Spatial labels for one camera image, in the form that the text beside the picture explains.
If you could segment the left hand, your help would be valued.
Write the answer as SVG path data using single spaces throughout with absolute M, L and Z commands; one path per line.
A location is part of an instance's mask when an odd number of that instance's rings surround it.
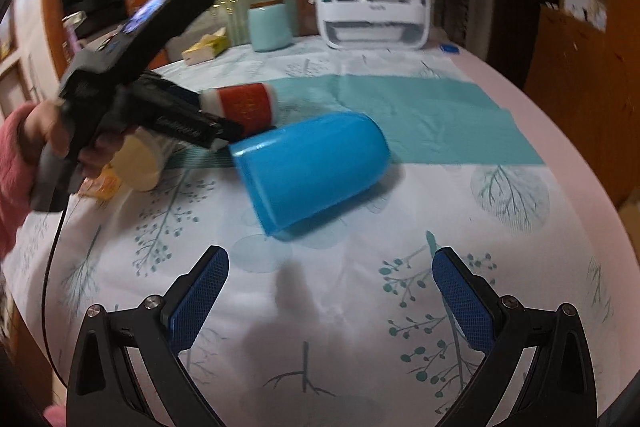
M 101 134 L 96 142 L 79 153 L 82 175 L 96 179 L 122 149 L 129 135 L 136 127 L 119 133 Z M 65 157 L 70 150 L 70 134 L 66 130 L 58 103 L 44 101 L 37 104 L 17 127 L 17 144 L 27 165 L 37 166 L 41 153 L 50 145 L 55 155 Z

